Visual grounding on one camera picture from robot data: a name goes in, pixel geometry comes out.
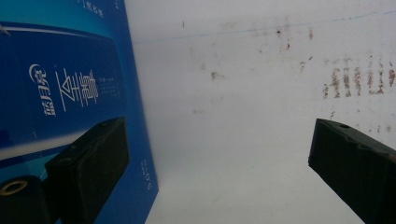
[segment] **brass ring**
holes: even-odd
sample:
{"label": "brass ring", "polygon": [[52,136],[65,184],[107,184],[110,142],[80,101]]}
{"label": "brass ring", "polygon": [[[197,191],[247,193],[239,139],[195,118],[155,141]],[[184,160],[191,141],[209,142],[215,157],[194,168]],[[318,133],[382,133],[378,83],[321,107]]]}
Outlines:
{"label": "brass ring", "polygon": [[[9,187],[15,186],[15,185],[18,185],[18,187],[15,189],[9,189]],[[8,183],[8,184],[4,185],[2,188],[0,188],[0,195],[8,196],[8,195],[17,193],[17,192],[23,190],[24,188],[26,188],[26,186],[27,186],[26,180],[12,181],[11,183]]]}

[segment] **white surface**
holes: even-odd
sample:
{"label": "white surface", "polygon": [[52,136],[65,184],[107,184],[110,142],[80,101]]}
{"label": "white surface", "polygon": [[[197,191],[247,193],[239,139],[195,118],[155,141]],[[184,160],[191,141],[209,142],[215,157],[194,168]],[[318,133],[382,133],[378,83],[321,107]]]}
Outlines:
{"label": "white surface", "polygon": [[307,158],[316,118],[396,147],[395,1],[126,6],[160,183],[147,223],[362,223]]}

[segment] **scratched white surface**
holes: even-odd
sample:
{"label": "scratched white surface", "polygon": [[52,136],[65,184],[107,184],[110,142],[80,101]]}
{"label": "scratched white surface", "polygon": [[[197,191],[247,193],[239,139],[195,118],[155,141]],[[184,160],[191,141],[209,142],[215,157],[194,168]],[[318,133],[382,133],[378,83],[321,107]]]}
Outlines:
{"label": "scratched white surface", "polygon": [[362,223],[316,118],[396,148],[396,2],[126,0],[160,193],[147,223]]}

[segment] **black object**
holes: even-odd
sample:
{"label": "black object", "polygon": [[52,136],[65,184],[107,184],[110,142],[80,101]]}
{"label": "black object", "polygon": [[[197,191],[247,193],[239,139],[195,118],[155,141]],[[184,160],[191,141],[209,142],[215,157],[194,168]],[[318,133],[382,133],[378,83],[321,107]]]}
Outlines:
{"label": "black object", "polygon": [[317,119],[308,163],[365,223],[396,223],[395,150],[345,124]]}
{"label": "black object", "polygon": [[101,122],[46,163],[43,182],[22,176],[2,183],[0,223],[93,223],[128,163],[124,119]]}

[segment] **blue box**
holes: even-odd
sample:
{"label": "blue box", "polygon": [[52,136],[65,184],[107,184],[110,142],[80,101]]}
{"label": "blue box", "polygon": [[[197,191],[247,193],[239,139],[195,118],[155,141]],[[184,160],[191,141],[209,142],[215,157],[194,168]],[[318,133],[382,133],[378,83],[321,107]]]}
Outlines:
{"label": "blue box", "polygon": [[144,223],[158,192],[121,0],[0,3],[0,182],[125,117],[131,160],[95,223]]}

